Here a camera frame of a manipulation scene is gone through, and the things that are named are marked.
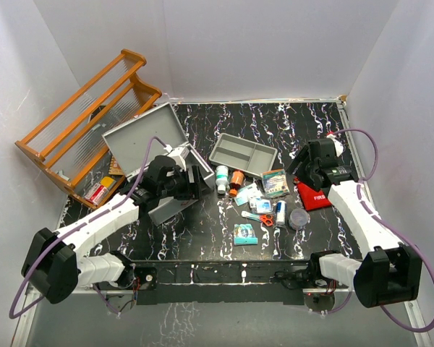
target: scissors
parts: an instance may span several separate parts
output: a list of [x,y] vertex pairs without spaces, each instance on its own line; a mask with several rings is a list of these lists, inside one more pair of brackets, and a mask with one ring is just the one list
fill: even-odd
[[273,225],[273,216],[272,215],[255,215],[254,213],[249,213],[247,211],[241,212],[241,216],[245,218],[249,218],[252,220],[256,220],[258,222],[264,223],[266,226]]

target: bottle cap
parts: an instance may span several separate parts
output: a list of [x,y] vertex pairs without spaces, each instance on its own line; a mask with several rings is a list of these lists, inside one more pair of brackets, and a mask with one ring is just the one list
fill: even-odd
[[225,191],[226,191],[225,184],[219,184],[219,185],[217,186],[217,192],[218,192],[219,194],[225,194]]
[[236,197],[238,195],[238,191],[236,189],[230,189],[229,195],[231,197]]

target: orange bottle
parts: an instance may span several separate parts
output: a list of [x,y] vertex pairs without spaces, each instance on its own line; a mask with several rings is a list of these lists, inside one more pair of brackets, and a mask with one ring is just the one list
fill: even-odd
[[233,175],[231,175],[231,181],[230,181],[230,191],[229,195],[230,197],[236,197],[238,194],[238,191],[241,189],[241,186],[243,185],[244,181],[244,174],[236,170]]

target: white cap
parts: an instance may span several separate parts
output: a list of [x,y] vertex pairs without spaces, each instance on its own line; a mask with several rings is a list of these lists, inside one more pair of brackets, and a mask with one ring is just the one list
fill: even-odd
[[219,185],[217,186],[217,192],[218,192],[219,194],[225,194],[225,192],[226,192],[225,184],[219,184]]

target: red first aid bag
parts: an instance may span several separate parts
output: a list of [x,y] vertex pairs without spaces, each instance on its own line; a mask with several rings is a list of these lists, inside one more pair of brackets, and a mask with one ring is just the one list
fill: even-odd
[[322,191],[316,192],[303,183],[297,184],[297,190],[301,196],[302,203],[306,211],[316,210],[322,207],[331,206],[330,201]]

